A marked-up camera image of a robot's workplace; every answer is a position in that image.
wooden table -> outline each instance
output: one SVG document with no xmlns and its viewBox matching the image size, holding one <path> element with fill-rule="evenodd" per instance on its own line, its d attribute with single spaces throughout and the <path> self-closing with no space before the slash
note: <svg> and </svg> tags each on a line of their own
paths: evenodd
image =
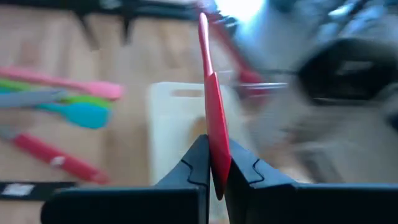
<svg viewBox="0 0 398 224">
<path fill-rule="evenodd" d="M 65 152 L 106 170 L 112 185 L 147 185 L 146 91 L 156 82 L 201 82 L 197 26 L 190 22 L 138 19 L 132 43 L 121 43 L 117 17 L 92 15 L 90 24 L 101 48 L 91 50 L 78 21 L 68 12 L 0 7 L 0 66 L 27 67 L 74 80 L 107 80 L 125 87 L 113 106 L 107 128 L 72 126 L 59 116 L 39 111 L 0 111 L 0 123 L 22 126 Z M 230 60 L 212 43 L 217 70 Z M 2 180 L 76 180 L 0 142 Z M 0 202 L 7 224 L 40 223 L 41 203 Z"/>
</svg>

red-handled utensil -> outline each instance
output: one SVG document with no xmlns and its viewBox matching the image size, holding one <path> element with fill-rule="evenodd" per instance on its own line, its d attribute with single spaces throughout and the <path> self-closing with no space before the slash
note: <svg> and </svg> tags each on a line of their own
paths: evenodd
<svg viewBox="0 0 398 224">
<path fill-rule="evenodd" d="M 12 142 L 24 152 L 44 161 L 51 166 L 60 167 L 68 173 L 85 181 L 105 184 L 108 176 L 88 163 L 68 155 L 54 146 L 51 146 L 35 136 L 20 133 L 8 127 L 0 127 L 0 137 Z"/>
<path fill-rule="evenodd" d="M 199 16 L 198 31 L 205 79 L 206 125 L 211 153 L 211 170 L 217 198 L 221 200 L 226 188 L 232 157 L 229 151 L 229 137 L 220 85 L 211 65 L 208 21 L 204 13 Z"/>
</svg>

green spatula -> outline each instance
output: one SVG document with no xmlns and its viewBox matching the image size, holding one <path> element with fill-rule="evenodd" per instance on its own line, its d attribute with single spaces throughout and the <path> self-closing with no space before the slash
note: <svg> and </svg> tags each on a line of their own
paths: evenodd
<svg viewBox="0 0 398 224">
<path fill-rule="evenodd" d="M 12 80 L 6 80 L 0 78 L 0 87 L 7 88 L 11 91 L 22 91 L 30 90 L 33 88 L 32 85 Z M 90 95 L 78 95 L 78 96 L 66 96 L 60 100 L 61 103 L 73 104 L 73 103 L 91 103 L 93 105 L 101 106 L 103 108 L 110 108 L 111 102 Z"/>
</svg>

red spatula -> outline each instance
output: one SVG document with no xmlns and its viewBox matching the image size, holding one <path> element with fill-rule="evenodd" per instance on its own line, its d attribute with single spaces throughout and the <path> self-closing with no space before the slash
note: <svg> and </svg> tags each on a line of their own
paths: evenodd
<svg viewBox="0 0 398 224">
<path fill-rule="evenodd" d="M 204 13 L 201 13 L 199 16 L 199 41 L 205 78 L 206 125 L 211 153 L 211 171 L 213 173 L 217 198 L 221 200 L 226 187 L 232 158 L 229 151 L 229 137 L 220 85 L 218 84 L 217 74 L 213 71 L 211 65 L 208 21 Z"/>
</svg>

white cutting board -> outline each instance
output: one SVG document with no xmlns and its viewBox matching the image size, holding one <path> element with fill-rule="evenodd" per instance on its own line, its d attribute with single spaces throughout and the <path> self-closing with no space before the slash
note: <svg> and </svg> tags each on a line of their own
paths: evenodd
<svg viewBox="0 0 398 224">
<path fill-rule="evenodd" d="M 195 96 L 175 96 L 176 91 L 195 91 Z M 221 86 L 229 138 L 253 150 L 243 124 L 237 96 L 228 86 Z M 177 165 L 189 149 L 191 128 L 196 119 L 205 116 L 203 84 L 155 83 L 149 89 L 150 179 L 157 183 Z M 211 189 L 210 220 L 225 218 L 224 202 L 214 200 Z"/>
</svg>

